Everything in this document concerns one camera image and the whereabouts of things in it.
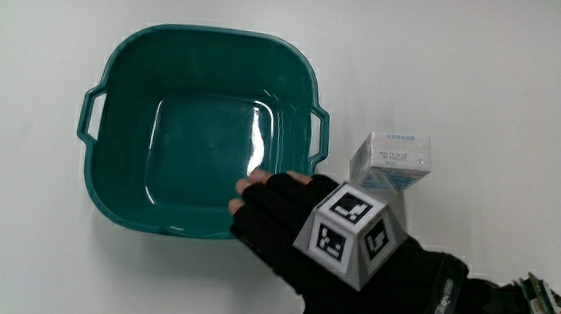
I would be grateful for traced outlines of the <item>person's right hand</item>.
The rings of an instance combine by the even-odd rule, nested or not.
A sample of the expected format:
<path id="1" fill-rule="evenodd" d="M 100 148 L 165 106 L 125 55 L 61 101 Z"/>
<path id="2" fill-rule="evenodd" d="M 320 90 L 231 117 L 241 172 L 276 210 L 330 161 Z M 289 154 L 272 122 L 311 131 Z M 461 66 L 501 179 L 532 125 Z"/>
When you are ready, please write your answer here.
<path id="1" fill-rule="evenodd" d="M 294 248 L 313 207 L 336 187 L 325 175 L 254 170 L 235 185 L 231 232 L 302 296 L 302 314 L 430 314 L 442 289 L 440 271 L 466 274 L 449 254 L 428 252 L 409 238 L 358 291 Z"/>

